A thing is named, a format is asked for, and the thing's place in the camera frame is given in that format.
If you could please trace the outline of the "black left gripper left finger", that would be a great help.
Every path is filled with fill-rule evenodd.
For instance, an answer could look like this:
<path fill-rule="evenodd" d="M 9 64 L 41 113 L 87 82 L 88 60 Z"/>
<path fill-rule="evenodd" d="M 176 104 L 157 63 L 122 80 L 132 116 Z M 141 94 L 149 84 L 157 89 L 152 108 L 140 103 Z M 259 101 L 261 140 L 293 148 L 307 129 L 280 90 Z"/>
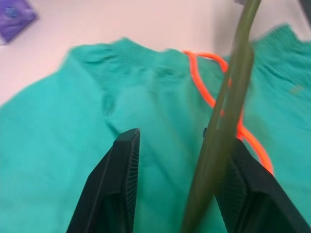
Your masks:
<path fill-rule="evenodd" d="M 133 233 L 140 131 L 121 133 L 89 174 L 66 233 Z"/>

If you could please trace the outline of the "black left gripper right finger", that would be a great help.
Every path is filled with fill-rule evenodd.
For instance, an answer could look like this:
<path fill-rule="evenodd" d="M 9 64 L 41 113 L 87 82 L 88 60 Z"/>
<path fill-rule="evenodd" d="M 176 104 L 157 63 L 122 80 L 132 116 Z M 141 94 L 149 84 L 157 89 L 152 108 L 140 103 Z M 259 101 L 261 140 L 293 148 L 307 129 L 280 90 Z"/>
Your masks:
<path fill-rule="evenodd" d="M 216 200 L 227 233 L 311 233 L 274 176 L 235 139 Z"/>

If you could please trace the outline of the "teal green shorts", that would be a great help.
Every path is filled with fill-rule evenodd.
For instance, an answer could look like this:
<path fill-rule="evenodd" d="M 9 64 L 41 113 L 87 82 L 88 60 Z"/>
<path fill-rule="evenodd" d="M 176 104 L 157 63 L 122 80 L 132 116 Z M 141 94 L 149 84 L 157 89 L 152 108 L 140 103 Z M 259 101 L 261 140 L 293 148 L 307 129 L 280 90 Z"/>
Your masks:
<path fill-rule="evenodd" d="M 311 225 L 311 41 L 282 25 L 253 43 L 243 123 Z M 73 48 L 0 107 L 0 233 L 66 233 L 88 175 L 139 128 L 135 233 L 178 233 L 212 109 L 187 55 L 129 39 Z"/>

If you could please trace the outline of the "purple box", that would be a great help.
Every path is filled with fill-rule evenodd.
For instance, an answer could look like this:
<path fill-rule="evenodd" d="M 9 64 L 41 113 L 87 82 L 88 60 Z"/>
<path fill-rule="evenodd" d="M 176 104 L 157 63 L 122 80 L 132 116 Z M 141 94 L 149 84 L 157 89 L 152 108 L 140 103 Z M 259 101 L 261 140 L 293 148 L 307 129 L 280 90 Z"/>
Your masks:
<path fill-rule="evenodd" d="M 28 0 L 0 0 L 0 46 L 14 40 L 37 17 Z"/>

